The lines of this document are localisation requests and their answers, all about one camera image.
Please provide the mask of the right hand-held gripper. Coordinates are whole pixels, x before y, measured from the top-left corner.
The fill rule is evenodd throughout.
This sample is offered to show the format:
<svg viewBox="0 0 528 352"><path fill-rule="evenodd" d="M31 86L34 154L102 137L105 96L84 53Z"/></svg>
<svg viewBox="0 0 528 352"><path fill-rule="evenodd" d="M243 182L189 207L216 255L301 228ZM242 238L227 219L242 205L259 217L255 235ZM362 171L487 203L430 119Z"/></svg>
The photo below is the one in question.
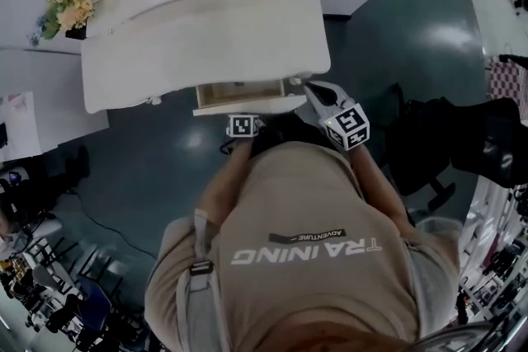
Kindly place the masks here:
<svg viewBox="0 0 528 352"><path fill-rule="evenodd" d="M359 103L337 84L312 81L304 84L307 99L323 132L348 152L370 139L370 122Z"/></svg>

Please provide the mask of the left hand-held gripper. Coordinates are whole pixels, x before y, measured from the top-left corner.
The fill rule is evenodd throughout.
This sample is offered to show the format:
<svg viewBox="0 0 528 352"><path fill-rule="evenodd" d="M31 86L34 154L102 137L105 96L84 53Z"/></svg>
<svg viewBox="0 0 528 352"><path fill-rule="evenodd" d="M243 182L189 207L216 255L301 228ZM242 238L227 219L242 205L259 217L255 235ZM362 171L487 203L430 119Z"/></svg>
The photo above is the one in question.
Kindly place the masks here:
<svg viewBox="0 0 528 352"><path fill-rule="evenodd" d="M259 128L258 115L229 115L226 134L230 138L255 138Z"/></svg>

